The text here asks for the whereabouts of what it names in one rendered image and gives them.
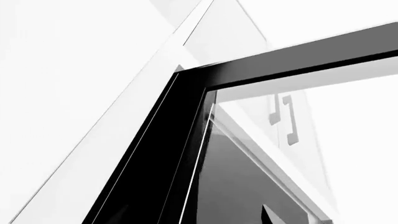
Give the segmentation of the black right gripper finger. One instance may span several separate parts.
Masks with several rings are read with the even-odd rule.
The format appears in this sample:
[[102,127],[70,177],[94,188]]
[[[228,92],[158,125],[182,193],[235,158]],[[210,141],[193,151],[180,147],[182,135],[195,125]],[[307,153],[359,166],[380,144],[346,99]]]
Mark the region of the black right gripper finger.
[[285,224],[267,205],[262,205],[261,222],[262,224]]

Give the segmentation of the black glass microwave door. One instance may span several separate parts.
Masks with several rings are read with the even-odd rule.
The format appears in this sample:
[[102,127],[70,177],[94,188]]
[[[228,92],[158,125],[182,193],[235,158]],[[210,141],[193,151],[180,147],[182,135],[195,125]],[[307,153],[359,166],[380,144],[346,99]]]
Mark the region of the black glass microwave door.
[[205,132],[206,94],[398,56],[398,22],[174,73],[82,224],[178,224]]

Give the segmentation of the white cabinet panel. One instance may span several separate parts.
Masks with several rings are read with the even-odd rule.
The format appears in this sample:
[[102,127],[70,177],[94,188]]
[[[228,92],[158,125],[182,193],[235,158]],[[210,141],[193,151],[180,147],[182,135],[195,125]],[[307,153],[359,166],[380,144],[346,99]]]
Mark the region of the white cabinet panel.
[[206,1],[0,0],[0,224]]

